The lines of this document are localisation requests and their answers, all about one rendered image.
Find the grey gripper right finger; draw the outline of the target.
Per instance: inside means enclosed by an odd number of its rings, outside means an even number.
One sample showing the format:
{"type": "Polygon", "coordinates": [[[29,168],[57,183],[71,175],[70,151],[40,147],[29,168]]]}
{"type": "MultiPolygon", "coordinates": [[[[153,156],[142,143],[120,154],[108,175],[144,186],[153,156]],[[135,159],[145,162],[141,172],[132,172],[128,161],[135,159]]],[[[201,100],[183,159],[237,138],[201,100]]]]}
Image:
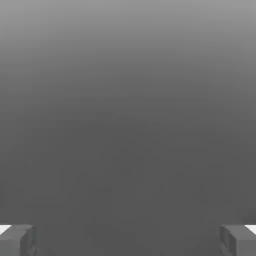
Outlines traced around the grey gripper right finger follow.
{"type": "Polygon", "coordinates": [[[256,256],[256,224],[221,225],[218,256],[256,256]]]}

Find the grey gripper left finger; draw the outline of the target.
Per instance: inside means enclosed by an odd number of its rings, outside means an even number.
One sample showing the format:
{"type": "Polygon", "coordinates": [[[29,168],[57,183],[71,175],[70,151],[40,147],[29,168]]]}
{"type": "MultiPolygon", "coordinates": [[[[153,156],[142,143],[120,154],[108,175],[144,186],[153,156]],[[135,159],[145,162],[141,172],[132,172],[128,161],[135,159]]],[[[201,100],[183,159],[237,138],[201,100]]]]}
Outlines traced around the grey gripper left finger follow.
{"type": "Polygon", "coordinates": [[[37,229],[31,224],[0,224],[0,256],[37,256],[37,229]]]}

